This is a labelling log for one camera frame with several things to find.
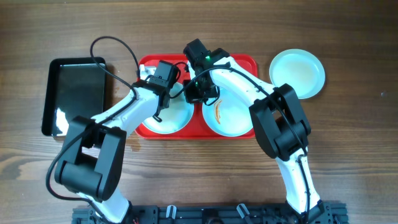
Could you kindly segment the light blue plate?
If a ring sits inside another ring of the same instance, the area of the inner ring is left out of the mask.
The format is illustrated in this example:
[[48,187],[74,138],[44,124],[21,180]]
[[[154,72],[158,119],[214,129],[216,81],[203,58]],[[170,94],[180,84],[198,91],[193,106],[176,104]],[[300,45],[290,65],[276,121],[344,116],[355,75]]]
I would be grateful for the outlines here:
[[317,95],[326,82],[321,61],[306,50],[288,49],[277,54],[271,61],[269,76],[273,85],[290,85],[299,99]]
[[225,137],[238,137],[253,128],[248,107],[232,93],[220,89],[220,97],[210,100],[212,105],[202,105],[202,115],[207,126]]
[[172,134],[183,129],[191,120],[194,112],[194,105],[187,103],[185,95],[170,99],[169,107],[162,109],[157,122],[153,117],[147,118],[142,124],[157,134]]

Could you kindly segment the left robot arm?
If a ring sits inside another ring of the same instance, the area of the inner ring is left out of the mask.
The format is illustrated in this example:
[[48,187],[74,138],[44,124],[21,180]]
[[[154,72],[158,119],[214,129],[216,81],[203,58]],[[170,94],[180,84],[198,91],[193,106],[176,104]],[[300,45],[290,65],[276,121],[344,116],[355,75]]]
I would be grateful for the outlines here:
[[154,74],[133,83],[118,104],[91,119],[77,116],[69,124],[47,177],[76,193],[75,201],[89,203],[89,221],[137,223],[131,202],[118,189],[126,139],[147,118],[161,122],[159,114],[168,108],[180,73],[161,60]]

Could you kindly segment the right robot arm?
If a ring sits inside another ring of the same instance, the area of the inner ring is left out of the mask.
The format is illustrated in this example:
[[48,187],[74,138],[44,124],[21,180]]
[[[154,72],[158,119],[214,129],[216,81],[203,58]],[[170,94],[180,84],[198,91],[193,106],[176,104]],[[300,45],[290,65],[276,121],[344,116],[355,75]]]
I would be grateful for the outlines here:
[[288,84],[276,87],[260,80],[227,51],[210,51],[199,39],[189,42],[183,54],[201,92],[217,86],[247,106],[258,145],[279,166],[287,203],[296,213],[309,217],[320,196],[308,165],[311,127],[295,90]]

